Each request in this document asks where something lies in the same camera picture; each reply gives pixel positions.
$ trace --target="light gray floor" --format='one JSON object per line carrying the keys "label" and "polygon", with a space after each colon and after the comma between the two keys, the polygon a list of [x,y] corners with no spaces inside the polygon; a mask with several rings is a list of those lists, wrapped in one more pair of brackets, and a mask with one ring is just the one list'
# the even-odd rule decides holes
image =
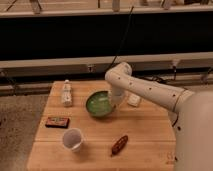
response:
{"label": "light gray floor", "polygon": [[[194,91],[213,86],[190,86]],[[0,171],[25,171],[48,95],[0,98]]]}

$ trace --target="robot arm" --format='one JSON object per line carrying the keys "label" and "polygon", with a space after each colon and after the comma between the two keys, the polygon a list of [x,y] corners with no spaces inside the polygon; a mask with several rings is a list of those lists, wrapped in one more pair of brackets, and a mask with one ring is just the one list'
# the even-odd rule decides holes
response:
{"label": "robot arm", "polygon": [[121,63],[107,71],[105,80],[111,85],[110,101],[118,104],[125,90],[129,90],[172,112],[179,113],[182,103],[194,92],[183,88],[159,84],[158,82],[137,79],[131,76],[129,64]]}
{"label": "robot arm", "polygon": [[194,93],[131,77],[131,67],[121,63],[110,69],[105,79],[111,84],[109,100],[118,104],[129,90],[178,114],[175,171],[213,170],[213,92]]}

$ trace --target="small white container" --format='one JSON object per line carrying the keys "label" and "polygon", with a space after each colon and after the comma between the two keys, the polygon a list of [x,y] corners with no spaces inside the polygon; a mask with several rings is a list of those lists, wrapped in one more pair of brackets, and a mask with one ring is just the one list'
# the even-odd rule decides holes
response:
{"label": "small white container", "polygon": [[69,80],[65,80],[62,87],[61,103],[64,107],[72,106],[72,89]]}
{"label": "small white container", "polygon": [[73,152],[78,152],[83,143],[83,134],[78,128],[71,128],[65,131],[62,137],[64,147],[71,149]]}

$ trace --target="wooden table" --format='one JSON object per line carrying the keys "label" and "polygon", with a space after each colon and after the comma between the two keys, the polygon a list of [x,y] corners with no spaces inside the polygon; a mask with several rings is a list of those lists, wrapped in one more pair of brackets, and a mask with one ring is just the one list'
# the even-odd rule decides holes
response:
{"label": "wooden table", "polygon": [[[71,84],[73,107],[69,108],[61,104],[63,82],[53,84],[28,160],[29,171],[173,170],[175,137],[165,109],[144,99],[135,108],[124,99],[108,117],[94,119],[85,108],[86,100],[93,92],[108,90],[109,85],[105,81]],[[79,153],[63,147],[64,129],[45,127],[48,116],[69,117],[69,127],[82,130],[84,144]],[[110,157],[112,145],[124,134],[129,136],[126,147]]]}

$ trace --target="white cup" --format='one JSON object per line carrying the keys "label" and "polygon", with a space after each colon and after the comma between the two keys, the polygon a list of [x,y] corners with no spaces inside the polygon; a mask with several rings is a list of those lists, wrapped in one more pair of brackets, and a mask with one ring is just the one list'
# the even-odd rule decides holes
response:
{"label": "white cup", "polygon": [[78,128],[71,128],[65,131],[62,137],[62,143],[73,152],[79,151],[83,143],[83,134],[81,130]]}

